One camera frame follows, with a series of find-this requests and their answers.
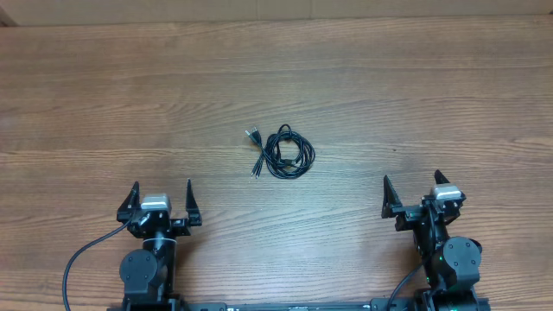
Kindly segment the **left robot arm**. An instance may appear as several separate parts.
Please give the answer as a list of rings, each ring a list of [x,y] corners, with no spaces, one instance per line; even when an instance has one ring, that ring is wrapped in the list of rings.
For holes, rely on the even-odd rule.
[[[189,236],[202,225],[200,209],[187,181],[184,218],[171,216],[167,194],[140,196],[136,182],[117,211],[117,221],[142,241],[142,247],[122,259],[119,275],[124,283],[123,310],[187,310],[174,292],[178,237]]]

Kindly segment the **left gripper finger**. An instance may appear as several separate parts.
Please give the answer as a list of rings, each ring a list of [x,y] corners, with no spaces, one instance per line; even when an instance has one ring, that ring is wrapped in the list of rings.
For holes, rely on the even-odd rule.
[[[128,222],[140,207],[140,188],[139,182],[135,181],[129,194],[117,210],[117,221],[121,223]]]
[[[202,226],[200,209],[194,197],[191,180],[187,180],[186,211],[188,213],[189,226]]]

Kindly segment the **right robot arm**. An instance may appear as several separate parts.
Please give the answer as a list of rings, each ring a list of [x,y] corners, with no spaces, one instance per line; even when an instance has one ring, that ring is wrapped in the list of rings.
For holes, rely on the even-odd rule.
[[[489,310],[486,298],[479,298],[474,285],[480,280],[482,246],[471,238],[452,237],[447,225],[461,216],[466,195],[440,170],[434,172],[435,185],[417,205],[404,205],[391,179],[383,179],[381,217],[394,218],[398,232],[413,232],[421,262],[384,299],[384,310]],[[404,285],[423,270],[426,289],[411,298],[397,295]]]

